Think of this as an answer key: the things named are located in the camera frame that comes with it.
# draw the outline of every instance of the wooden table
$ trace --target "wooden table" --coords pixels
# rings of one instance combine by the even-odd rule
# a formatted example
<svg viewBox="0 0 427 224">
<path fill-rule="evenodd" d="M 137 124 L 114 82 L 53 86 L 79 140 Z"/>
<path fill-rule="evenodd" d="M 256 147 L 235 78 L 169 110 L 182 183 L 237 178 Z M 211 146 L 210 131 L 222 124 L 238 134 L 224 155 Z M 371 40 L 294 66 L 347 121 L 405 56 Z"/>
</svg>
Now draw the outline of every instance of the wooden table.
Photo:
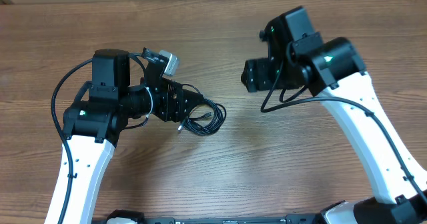
<svg viewBox="0 0 427 224">
<path fill-rule="evenodd" d="M 60 139 L 54 87 L 97 49 L 168 50 L 174 79 L 227 107 L 220 131 L 198 137 L 151 118 L 123 131 L 95 217 L 258 217 L 319 211 L 371 196 L 344 134 L 320 104 L 260 113 L 266 92 L 240 83 L 246 59 L 267 55 L 258 31 L 305 5 L 325 40 L 350 38 L 391 122 L 427 167 L 427 0 L 158 1 L 0 6 L 0 222 L 42 223 L 56 184 Z M 132 63 L 132 84 L 142 72 Z M 64 84 L 58 117 L 91 67 Z"/>
</svg>

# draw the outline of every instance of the silver connector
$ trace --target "silver connector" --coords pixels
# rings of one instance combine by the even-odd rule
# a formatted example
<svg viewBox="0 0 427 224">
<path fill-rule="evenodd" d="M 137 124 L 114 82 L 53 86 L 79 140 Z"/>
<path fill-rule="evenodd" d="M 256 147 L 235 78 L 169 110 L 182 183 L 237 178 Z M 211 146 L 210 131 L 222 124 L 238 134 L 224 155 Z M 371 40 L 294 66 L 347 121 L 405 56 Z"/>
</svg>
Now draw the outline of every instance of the silver connector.
<svg viewBox="0 0 427 224">
<path fill-rule="evenodd" d="M 164 50 L 161 50 L 159 54 L 169 59 L 169 62 L 166 65 L 165 75 L 172 77 L 173 75 L 175 75 L 176 69 L 178 69 L 179 58 L 174 54 Z"/>
</svg>

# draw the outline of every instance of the white cable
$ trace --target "white cable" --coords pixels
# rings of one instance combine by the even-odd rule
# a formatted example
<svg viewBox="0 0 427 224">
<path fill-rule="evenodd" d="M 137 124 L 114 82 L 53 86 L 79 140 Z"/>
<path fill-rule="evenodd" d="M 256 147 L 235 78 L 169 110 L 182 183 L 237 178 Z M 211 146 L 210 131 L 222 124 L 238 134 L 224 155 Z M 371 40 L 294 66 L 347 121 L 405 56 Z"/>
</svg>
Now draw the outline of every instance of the white cable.
<svg viewBox="0 0 427 224">
<path fill-rule="evenodd" d="M 148 91 L 149 94 L 149 98 L 151 99 L 151 109 L 149 110 L 149 113 L 147 115 L 145 115 L 145 117 L 149 117 L 149 115 L 153 112 L 153 106 L 154 106 L 154 102 L 153 102 L 153 95 L 151 94 L 151 91 L 149 91 L 149 87 L 145 87 Z"/>
</svg>

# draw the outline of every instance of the wooden tabletop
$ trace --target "wooden tabletop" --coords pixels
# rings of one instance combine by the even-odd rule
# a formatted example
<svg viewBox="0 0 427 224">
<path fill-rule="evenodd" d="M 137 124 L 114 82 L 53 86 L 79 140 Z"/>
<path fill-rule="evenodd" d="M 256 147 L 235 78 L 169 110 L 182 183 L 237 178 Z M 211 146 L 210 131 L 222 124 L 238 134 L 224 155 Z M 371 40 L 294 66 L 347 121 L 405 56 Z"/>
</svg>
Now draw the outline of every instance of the wooden tabletop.
<svg viewBox="0 0 427 224">
<path fill-rule="evenodd" d="M 298 5 L 324 40 L 348 37 L 406 146 L 427 167 L 427 0 L 153 1 L 0 6 L 0 222 L 42 223 L 61 141 L 50 115 L 60 78 L 97 49 L 175 53 L 174 80 L 226 106 L 220 131 L 198 137 L 151 118 L 123 131 L 95 217 L 259 217 L 319 211 L 371 196 L 366 174 L 319 104 L 260 113 L 266 92 L 240 83 L 246 59 L 265 57 L 258 31 Z M 140 68 L 131 64 L 131 83 Z M 58 117 L 91 67 L 60 90 Z M 278 92 L 272 103 L 277 103 Z"/>
</svg>

